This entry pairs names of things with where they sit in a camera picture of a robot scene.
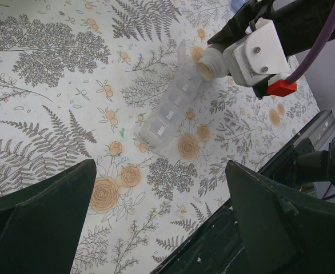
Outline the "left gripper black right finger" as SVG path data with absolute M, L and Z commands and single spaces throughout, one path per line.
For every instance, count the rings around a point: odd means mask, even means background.
M 229 161 L 230 199 L 250 273 L 335 273 L 335 204 Z

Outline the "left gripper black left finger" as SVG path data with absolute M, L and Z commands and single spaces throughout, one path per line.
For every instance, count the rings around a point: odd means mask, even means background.
M 0 197 L 0 273 L 70 273 L 96 173 L 84 160 Z

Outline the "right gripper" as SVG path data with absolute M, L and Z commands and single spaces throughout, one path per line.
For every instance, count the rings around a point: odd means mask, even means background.
M 286 56 L 301 53 L 313 47 L 335 1 L 293 1 L 278 10 L 273 8 L 273 3 L 247 1 L 207 44 L 228 42 L 231 45 L 239 41 L 258 14 L 258 17 L 273 21 Z

